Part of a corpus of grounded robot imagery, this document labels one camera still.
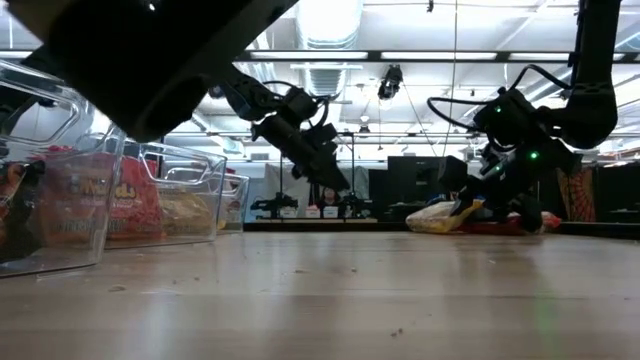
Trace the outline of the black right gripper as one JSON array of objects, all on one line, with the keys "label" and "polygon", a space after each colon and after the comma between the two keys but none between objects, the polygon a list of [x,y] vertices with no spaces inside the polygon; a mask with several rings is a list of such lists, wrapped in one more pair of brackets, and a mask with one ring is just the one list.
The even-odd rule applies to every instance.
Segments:
[{"label": "black right gripper", "polygon": [[521,227],[535,233],[543,225],[541,204],[526,194],[535,182],[555,169],[575,172],[576,154],[562,141],[547,139],[520,144],[507,153],[487,150],[479,176],[469,174],[464,161],[447,156],[440,165],[438,179],[444,188],[456,194],[450,216],[474,211],[482,205],[500,212],[511,212],[517,207]]}]

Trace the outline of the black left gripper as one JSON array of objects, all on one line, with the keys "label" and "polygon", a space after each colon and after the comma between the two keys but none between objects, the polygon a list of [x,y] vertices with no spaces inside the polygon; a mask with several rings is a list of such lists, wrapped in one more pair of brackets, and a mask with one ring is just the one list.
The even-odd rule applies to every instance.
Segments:
[{"label": "black left gripper", "polygon": [[251,127],[252,140],[264,138],[293,164],[292,175],[333,190],[349,190],[350,184],[337,166],[332,124],[301,131],[279,115],[269,116]]}]

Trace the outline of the orange Saucy Noods ramen pack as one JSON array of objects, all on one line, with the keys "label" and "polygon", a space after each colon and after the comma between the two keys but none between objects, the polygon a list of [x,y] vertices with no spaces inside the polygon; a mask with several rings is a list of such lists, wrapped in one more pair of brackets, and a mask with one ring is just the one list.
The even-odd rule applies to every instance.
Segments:
[{"label": "orange Saucy Noods ramen pack", "polygon": [[561,224],[561,219],[550,212],[543,211],[541,215],[542,225],[535,231],[528,231],[522,228],[521,216],[516,213],[511,213],[507,217],[507,221],[503,223],[471,221],[471,218],[467,218],[465,222],[457,228],[457,231],[481,235],[528,236],[554,230]]},{"label": "orange Saucy Noods ramen pack", "polygon": [[38,190],[34,221],[53,244],[86,243],[108,218],[110,241],[140,240],[162,233],[155,160],[117,158],[105,152],[49,153]]}]

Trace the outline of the person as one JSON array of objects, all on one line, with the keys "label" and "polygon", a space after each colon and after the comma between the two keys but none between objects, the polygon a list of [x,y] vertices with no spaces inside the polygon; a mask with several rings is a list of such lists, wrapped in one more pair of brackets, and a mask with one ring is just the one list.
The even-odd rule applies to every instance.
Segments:
[{"label": "person", "polygon": [[340,205],[340,201],[341,198],[338,192],[329,187],[325,187],[322,190],[322,194],[318,202],[318,207],[320,209],[324,209],[325,207],[338,207]]}]

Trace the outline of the grey curtain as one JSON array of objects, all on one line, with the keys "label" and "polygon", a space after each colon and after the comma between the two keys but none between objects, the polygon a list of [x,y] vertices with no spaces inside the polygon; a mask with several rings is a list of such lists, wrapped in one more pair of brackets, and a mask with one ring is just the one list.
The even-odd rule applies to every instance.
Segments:
[{"label": "grey curtain", "polygon": [[[302,211],[310,204],[315,204],[323,195],[325,186],[311,184],[305,178],[295,179],[291,175],[291,164],[285,164],[281,171],[279,165],[266,164],[264,171],[264,185],[262,195],[265,198],[273,198],[277,192],[298,201],[298,209]],[[359,199],[368,199],[370,195],[369,170],[356,166],[339,168],[342,175],[349,183],[350,188],[338,191],[340,197],[344,197],[353,192]]]}]

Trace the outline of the black upright panel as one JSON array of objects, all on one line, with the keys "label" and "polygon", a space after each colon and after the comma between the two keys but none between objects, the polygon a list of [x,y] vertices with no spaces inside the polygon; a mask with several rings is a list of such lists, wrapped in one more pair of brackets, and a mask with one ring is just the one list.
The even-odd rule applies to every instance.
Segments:
[{"label": "black upright panel", "polygon": [[391,203],[427,202],[442,189],[439,181],[440,157],[393,156],[388,158],[387,178]]}]

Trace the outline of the patterned orange cloth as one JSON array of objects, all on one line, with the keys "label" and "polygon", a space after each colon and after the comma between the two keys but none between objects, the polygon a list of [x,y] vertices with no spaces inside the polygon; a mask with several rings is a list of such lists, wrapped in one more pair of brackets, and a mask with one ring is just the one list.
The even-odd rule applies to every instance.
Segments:
[{"label": "patterned orange cloth", "polygon": [[593,168],[581,168],[567,175],[557,170],[557,179],[567,220],[570,222],[595,222]]}]

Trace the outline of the clear plastic bin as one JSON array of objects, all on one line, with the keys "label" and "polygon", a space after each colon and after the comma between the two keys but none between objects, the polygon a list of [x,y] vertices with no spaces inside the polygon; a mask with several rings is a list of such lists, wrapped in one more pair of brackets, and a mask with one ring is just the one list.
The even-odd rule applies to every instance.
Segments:
[{"label": "clear plastic bin", "polygon": [[[49,153],[105,152],[122,157],[124,133],[110,121],[98,124],[91,103],[60,79],[0,60],[0,164],[43,160]],[[108,218],[86,243],[49,244],[40,225],[29,225],[43,246],[30,256],[0,264],[0,279],[89,267],[102,257]]]},{"label": "clear plastic bin", "polygon": [[[161,191],[209,193],[219,203],[219,214],[220,197],[226,175],[226,157],[163,143],[140,144],[131,140],[125,143],[123,156],[157,162],[156,174],[152,180],[157,187],[158,198]],[[110,241],[106,238],[105,248],[112,250],[211,242],[216,237],[218,214],[214,232],[211,235],[169,236],[162,229],[159,236],[140,240]]]},{"label": "clear plastic bin", "polygon": [[247,208],[250,178],[227,173],[220,197],[217,233],[242,233]]}]

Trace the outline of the silver ceiling duct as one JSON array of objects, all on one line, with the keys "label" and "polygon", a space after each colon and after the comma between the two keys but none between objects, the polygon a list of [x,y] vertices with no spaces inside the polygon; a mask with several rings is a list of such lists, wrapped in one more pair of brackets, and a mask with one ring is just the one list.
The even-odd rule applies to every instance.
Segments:
[{"label": "silver ceiling duct", "polygon": [[[352,50],[361,23],[364,0],[300,0],[295,24],[299,50]],[[305,63],[305,87],[314,95],[340,94],[347,63]]]}]

